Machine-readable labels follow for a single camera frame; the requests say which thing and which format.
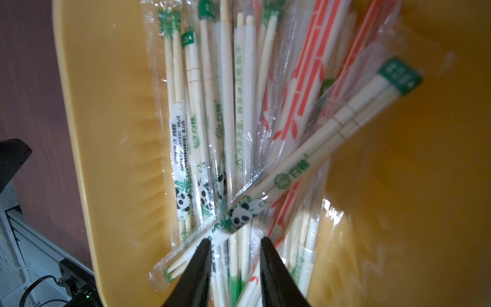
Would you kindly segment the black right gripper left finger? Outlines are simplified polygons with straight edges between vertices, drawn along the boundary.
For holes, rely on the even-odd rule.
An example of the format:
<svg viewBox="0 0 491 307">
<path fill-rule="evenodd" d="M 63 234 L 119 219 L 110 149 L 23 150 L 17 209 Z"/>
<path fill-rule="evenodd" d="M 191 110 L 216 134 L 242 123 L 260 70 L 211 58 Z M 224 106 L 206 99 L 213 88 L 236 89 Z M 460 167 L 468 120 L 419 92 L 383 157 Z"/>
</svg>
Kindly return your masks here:
<svg viewBox="0 0 491 307">
<path fill-rule="evenodd" d="M 212 275 L 212 244 L 203 239 L 163 306 L 208 306 Z"/>
</svg>

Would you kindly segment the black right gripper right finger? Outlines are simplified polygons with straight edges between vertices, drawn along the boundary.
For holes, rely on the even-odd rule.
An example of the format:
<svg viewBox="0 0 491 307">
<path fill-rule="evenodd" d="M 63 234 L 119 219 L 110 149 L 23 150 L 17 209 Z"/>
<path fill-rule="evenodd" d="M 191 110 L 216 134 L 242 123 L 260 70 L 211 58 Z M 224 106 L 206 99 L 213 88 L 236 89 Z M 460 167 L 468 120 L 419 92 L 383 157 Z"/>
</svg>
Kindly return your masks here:
<svg viewBox="0 0 491 307">
<path fill-rule="evenodd" d="M 269 237 L 261 240 L 260 283 L 263 306 L 310 306 Z"/>
</svg>

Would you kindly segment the red print chopsticks pair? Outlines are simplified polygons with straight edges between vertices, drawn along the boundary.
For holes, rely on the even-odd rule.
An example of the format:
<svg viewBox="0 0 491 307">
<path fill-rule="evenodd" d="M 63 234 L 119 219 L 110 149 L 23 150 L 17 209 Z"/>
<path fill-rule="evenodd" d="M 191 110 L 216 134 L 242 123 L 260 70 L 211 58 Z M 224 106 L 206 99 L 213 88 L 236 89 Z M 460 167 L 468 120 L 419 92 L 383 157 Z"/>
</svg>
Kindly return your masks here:
<svg viewBox="0 0 491 307">
<path fill-rule="evenodd" d="M 293 152 L 304 134 L 309 112 L 318 97 L 351 1 L 317 1 L 303 48 L 286 87 L 280 124 L 272 138 L 268 158 L 279 163 Z"/>
</svg>

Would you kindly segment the green panda chopsticks pair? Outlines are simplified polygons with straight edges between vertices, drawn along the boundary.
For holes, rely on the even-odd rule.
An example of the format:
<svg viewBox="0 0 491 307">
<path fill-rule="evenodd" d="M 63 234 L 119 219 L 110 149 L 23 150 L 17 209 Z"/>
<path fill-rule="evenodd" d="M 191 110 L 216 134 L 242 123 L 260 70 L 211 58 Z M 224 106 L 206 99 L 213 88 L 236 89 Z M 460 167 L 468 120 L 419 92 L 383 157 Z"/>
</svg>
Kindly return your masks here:
<svg viewBox="0 0 491 307">
<path fill-rule="evenodd" d="M 221 245 L 244 225 L 281 198 L 308 171 L 318 166 L 357 130 L 386 106 L 423 82 L 416 69 L 398 57 L 385 62 L 377 74 L 294 153 L 257 186 L 235 200 L 213 224 L 191 236 L 190 243 L 153 266 L 149 273 L 155 287 L 167 289 L 189 265 L 203 239 Z"/>
</svg>

